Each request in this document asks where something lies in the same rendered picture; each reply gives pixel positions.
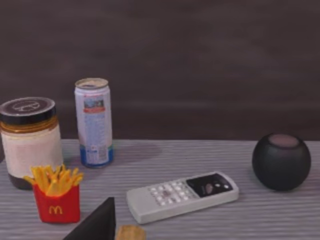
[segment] red french fry box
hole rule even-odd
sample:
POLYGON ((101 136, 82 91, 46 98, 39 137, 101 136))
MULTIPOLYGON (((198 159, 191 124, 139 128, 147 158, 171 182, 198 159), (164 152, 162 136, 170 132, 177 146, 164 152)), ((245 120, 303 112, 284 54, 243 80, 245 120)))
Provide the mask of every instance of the red french fry box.
POLYGON ((61 196, 47 196, 36 184, 33 194, 42 222, 70 224, 80 221, 79 185, 61 196))

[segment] aluminum can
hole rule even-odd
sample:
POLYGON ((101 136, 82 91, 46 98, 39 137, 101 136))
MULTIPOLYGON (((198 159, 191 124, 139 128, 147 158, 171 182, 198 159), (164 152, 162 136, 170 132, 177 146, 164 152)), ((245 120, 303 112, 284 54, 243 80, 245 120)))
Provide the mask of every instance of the aluminum can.
POLYGON ((81 163, 105 167, 114 155, 109 83, 102 78, 81 79, 74 95, 81 163))

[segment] dark wall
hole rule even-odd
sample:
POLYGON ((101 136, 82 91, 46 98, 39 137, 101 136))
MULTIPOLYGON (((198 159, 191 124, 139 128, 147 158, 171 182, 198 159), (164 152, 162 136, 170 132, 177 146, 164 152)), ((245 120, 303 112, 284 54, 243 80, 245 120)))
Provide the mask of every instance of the dark wall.
POLYGON ((2 0, 0 102, 110 81, 117 139, 320 140, 318 0, 2 0))

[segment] mcdonald's logo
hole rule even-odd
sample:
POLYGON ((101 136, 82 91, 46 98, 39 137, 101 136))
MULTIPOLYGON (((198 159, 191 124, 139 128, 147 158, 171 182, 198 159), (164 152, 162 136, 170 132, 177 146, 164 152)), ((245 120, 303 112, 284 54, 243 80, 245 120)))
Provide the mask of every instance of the mcdonald's logo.
POLYGON ((54 212, 55 215, 63 214, 62 208, 60 206, 50 206, 49 207, 49 214, 52 214, 54 212))

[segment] gray remote control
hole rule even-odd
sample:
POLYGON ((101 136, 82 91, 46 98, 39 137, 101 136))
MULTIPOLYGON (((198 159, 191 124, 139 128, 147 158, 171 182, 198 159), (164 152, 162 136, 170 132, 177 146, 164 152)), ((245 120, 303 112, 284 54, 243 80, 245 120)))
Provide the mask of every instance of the gray remote control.
POLYGON ((139 224, 235 201, 236 183, 222 172, 210 172, 129 190, 126 200, 139 224))

